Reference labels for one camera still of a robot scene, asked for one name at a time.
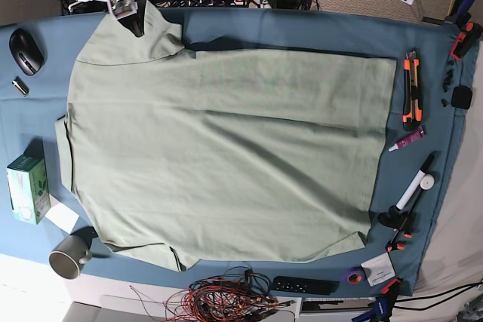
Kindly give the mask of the sage green T-shirt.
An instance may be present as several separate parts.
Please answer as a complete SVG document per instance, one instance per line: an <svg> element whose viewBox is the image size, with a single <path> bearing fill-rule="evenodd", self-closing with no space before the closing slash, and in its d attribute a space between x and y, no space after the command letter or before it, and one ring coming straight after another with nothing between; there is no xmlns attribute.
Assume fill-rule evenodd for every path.
<svg viewBox="0 0 483 322"><path fill-rule="evenodd" d="M146 7L105 16L56 123L63 186L114 253L307 263L359 250L396 62L281 49L191 51Z"/></svg>

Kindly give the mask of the black computer mouse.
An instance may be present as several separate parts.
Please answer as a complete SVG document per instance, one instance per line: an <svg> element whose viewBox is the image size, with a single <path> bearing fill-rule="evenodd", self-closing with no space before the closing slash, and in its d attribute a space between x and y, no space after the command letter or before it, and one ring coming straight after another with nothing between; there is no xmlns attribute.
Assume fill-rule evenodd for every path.
<svg viewBox="0 0 483 322"><path fill-rule="evenodd" d="M34 38L24 29L16 29L9 39L9 49L16 64L24 74L33 76L45 59Z"/></svg>

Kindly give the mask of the small silver lighter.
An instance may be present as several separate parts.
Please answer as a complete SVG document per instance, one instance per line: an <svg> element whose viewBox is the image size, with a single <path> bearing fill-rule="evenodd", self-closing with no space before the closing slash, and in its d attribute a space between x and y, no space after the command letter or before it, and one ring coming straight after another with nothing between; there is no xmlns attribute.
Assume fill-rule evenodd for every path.
<svg viewBox="0 0 483 322"><path fill-rule="evenodd" d="M12 81L12 85L22 94L23 97L26 97L29 94L28 86L19 77L16 77Z"/></svg>

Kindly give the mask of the green tissue box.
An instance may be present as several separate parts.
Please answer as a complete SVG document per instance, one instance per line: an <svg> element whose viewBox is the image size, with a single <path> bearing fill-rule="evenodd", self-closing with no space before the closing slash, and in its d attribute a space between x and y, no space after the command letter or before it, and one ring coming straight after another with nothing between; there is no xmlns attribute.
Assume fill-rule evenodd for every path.
<svg viewBox="0 0 483 322"><path fill-rule="evenodd" d="M51 208L45 160L21 155L7 166L7 178L14 218L38 225Z"/></svg>

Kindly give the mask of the white paper slip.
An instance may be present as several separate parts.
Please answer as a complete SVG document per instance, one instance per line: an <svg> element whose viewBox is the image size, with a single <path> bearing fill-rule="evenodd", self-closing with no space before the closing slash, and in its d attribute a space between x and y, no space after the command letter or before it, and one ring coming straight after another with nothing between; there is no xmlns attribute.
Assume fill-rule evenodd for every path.
<svg viewBox="0 0 483 322"><path fill-rule="evenodd" d="M50 208L45 217L65 233L71 234L79 215L66 205L58 203Z"/></svg>

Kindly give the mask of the blue table cloth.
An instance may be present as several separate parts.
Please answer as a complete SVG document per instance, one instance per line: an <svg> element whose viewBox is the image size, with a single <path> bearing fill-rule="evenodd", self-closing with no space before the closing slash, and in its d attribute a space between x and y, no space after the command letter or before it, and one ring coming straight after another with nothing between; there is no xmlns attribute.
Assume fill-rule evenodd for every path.
<svg viewBox="0 0 483 322"><path fill-rule="evenodd" d="M449 189L460 169L481 180L482 141L478 110L444 106L451 98L444 91L447 76L454 86L470 87L474 101L482 96L477 75L477 58L482 49L474 45L463 59L454 61L450 49L457 39L456 26L431 26L394 20L333 14L316 11L276 11L263 9L172 8L163 17L182 26L183 43L194 51L234 49L290 49L358 56L388 57L401 61L416 49L420 57L423 86L423 127L421 140L396 152L384 152L371 202L371 212L387 210L396 202L429 154L435 159L435 189L423 195L417 207L412 239L404 250L391 257L397 275L403 279L402 292L409 295L419 286L423 263L438 273L448 270L435 255L436 238L444 237L442 252L456 254L467 266L481 267L482 216L477 211L478 194L464 187L455 197ZM55 121L66 110L69 77L76 57L103 19L103 14L54 17L23 24L45 55L39 74L28 78L29 94L20 95L12 84L20 74L8 47L14 26L1 29L1 166L7 167L25 151L40 152L46 160L48 187L52 194L79 215L78 226L89 224L82 206L62 186L55 140ZM469 248L458 253L457 245Z"/></svg>

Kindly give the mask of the grey ceramic mug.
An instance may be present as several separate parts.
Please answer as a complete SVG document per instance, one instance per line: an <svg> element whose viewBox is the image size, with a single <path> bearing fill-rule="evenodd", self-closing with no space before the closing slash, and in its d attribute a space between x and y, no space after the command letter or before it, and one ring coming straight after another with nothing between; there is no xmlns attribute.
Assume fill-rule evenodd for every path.
<svg viewBox="0 0 483 322"><path fill-rule="evenodd" d="M74 280L91 257L90 247L85 240L77 235L70 235L50 252L48 263L60 277Z"/></svg>

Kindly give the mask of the orange black utility knife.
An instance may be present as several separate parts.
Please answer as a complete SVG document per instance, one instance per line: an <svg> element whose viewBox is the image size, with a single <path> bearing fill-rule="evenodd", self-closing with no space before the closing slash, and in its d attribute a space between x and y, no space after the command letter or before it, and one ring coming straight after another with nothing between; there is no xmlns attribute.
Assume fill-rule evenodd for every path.
<svg viewBox="0 0 483 322"><path fill-rule="evenodd" d="M402 123L407 132L416 130L422 121L423 101L419 82L420 60L417 50L406 53L404 61L404 102Z"/></svg>

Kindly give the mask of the purple glue tube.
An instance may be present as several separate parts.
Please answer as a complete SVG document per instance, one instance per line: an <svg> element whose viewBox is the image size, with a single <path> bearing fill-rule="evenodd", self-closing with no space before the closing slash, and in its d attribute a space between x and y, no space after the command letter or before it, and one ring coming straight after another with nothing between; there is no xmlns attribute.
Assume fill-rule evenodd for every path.
<svg viewBox="0 0 483 322"><path fill-rule="evenodd" d="M418 141L422 139L425 136L425 131L423 127L418 127L416 130L413 132L409 133L408 135L402 137L400 140L398 140L393 146L391 146L388 151L389 152L394 152L396 150L402 149L409 144Z"/></svg>

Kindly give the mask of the black remote control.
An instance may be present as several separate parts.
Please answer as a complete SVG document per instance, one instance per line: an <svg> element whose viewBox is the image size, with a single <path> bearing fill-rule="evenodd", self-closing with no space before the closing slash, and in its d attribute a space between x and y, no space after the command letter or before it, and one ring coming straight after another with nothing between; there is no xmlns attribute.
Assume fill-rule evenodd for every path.
<svg viewBox="0 0 483 322"><path fill-rule="evenodd" d="M277 276L271 284L271 290L286 293L314 294L328 296L337 290L339 283L336 281L323 281L308 278L293 278Z"/></svg>

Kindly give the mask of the orange black corner clamp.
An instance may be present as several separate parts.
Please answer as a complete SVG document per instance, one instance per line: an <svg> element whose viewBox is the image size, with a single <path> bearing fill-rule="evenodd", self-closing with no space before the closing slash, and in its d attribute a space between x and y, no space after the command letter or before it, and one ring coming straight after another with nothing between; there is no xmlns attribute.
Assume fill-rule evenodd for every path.
<svg viewBox="0 0 483 322"><path fill-rule="evenodd" d="M450 56L455 60L461 60L469 49L480 39L482 26L477 23L468 22L454 42Z"/></svg>

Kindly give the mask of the white black hand pump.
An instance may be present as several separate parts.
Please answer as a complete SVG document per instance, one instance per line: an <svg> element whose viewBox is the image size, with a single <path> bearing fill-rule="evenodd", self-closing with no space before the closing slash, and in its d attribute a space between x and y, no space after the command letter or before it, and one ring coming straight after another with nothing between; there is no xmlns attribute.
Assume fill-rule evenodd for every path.
<svg viewBox="0 0 483 322"><path fill-rule="evenodd" d="M434 159L435 153L431 153L426 158L403 195L399 198L398 202L395 205L392 205L386 213L381 213L378 216L380 224L393 229L400 229L403 226L403 218L409 215L409 212L404 213L404 209L414 196L415 192L429 191L435 185L435 178L429 173L429 168Z"/></svg>

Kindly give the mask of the black square box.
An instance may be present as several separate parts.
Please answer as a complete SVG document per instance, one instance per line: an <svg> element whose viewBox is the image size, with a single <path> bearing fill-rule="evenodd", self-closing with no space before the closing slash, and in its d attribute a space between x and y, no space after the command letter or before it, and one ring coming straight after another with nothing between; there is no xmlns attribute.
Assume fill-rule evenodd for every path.
<svg viewBox="0 0 483 322"><path fill-rule="evenodd" d="M457 109L468 110L472 103L472 89L466 86L454 88L451 97L451 106Z"/></svg>

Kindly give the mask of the purple tape roll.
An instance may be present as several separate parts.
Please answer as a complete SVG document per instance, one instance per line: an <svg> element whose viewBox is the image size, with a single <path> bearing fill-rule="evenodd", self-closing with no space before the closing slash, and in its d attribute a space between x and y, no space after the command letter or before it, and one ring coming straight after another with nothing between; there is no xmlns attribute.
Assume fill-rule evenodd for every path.
<svg viewBox="0 0 483 322"><path fill-rule="evenodd" d="M365 278L365 270L361 266L356 266L345 270L341 281L348 285L356 285L363 282Z"/></svg>

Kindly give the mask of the orange black spring clamp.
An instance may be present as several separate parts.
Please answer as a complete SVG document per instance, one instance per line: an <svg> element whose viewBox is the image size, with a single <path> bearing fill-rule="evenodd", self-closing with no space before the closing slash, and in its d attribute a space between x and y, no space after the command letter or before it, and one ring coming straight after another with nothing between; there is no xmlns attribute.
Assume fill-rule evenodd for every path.
<svg viewBox="0 0 483 322"><path fill-rule="evenodd" d="M390 228L395 232L392 239L386 244L386 251L391 252L393 250L403 250L405 248L405 242L401 239L412 237L412 225L413 217L407 213L403 213L400 217L393 221Z"/></svg>

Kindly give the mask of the white card box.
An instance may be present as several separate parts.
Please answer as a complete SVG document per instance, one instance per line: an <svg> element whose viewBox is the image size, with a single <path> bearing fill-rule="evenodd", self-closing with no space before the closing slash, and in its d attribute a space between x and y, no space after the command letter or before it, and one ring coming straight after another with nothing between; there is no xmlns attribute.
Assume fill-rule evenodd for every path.
<svg viewBox="0 0 483 322"><path fill-rule="evenodd" d="M371 287L395 277L395 271L388 253L382 253L363 262L361 267Z"/></svg>

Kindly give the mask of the blue bar clamp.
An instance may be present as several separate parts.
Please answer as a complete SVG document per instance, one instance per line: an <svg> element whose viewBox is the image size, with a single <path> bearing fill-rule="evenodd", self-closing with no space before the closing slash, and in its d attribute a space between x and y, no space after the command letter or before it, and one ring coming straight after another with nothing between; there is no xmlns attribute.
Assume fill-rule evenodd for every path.
<svg viewBox="0 0 483 322"><path fill-rule="evenodd" d="M390 322L392 310L399 296L401 280L392 279L380 292L380 296L371 304L369 311L352 319L353 322L382 321Z"/></svg>

